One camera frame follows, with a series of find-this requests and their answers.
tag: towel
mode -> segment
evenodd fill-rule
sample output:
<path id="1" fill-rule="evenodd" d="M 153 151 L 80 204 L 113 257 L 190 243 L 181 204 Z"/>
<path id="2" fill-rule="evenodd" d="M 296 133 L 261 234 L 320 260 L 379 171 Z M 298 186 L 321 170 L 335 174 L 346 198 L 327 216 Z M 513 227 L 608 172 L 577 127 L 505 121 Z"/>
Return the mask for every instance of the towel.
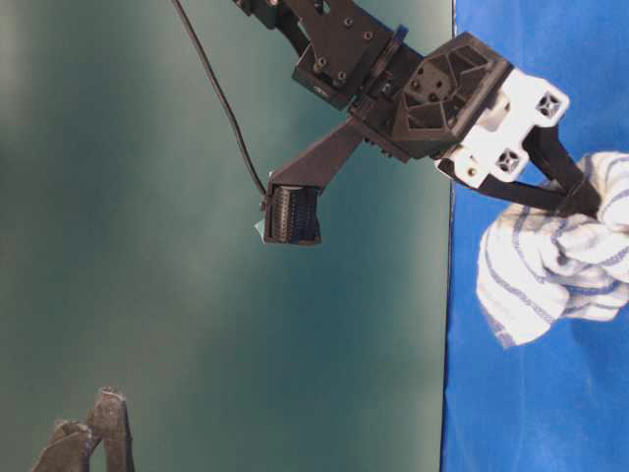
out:
<path id="1" fill-rule="evenodd" d="M 578 165 L 602 198 L 597 219 L 512 205 L 481 241 L 477 294 L 505 348 L 563 318 L 610 321 L 629 301 L 629 154 Z"/>

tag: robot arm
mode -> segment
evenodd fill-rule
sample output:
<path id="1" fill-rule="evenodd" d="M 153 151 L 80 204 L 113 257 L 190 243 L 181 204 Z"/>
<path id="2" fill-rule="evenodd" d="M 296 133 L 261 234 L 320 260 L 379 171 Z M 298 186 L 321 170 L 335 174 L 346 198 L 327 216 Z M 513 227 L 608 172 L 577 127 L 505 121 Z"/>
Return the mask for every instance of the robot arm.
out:
<path id="1" fill-rule="evenodd" d="M 471 34 L 424 57 L 404 43 L 404 27 L 387 28 L 352 0 L 234 1 L 290 40 L 300 56 L 293 79 L 350 115 L 271 174 L 265 242 L 320 242 L 317 199 L 362 141 L 402 162 L 429 156 L 491 197 L 596 217 L 600 196 L 558 138 L 568 96 Z M 517 182 L 529 162 L 561 188 Z"/>

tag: cloth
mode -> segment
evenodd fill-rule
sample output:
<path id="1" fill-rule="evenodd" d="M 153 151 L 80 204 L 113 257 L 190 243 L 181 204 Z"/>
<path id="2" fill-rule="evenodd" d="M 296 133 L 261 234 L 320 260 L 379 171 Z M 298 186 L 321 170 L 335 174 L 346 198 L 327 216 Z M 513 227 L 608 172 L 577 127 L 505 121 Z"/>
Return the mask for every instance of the cloth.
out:
<path id="1" fill-rule="evenodd" d="M 601 195 L 597 219 L 512 205 L 483 236 L 477 294 L 504 347 L 564 318 L 612 320 L 629 301 L 629 154 L 589 154 L 579 166 Z"/>

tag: white bracket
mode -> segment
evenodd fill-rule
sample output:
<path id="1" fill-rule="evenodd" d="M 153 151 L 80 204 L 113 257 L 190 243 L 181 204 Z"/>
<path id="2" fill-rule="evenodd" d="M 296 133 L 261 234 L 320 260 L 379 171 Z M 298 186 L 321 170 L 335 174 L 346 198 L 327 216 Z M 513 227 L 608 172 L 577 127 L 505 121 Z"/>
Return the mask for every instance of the white bracket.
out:
<path id="1" fill-rule="evenodd" d="M 455 175 L 470 187 L 479 188 L 489 174 L 514 182 L 530 160 L 522 142 L 536 126 L 556 126 L 569 106 L 570 98 L 560 89 L 514 69 L 494 103 L 443 158 L 454 162 Z"/>

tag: metal jaw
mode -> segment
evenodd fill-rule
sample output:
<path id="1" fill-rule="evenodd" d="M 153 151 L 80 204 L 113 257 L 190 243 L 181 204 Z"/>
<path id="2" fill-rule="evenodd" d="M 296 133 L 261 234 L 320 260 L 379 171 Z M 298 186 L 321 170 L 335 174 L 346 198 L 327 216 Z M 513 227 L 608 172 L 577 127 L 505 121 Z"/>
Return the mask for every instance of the metal jaw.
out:
<path id="1" fill-rule="evenodd" d="M 84 423 L 59 422 L 32 472 L 89 472 L 89 458 L 100 443 L 107 472 L 134 472 L 131 431 L 124 395 L 104 388 Z"/>

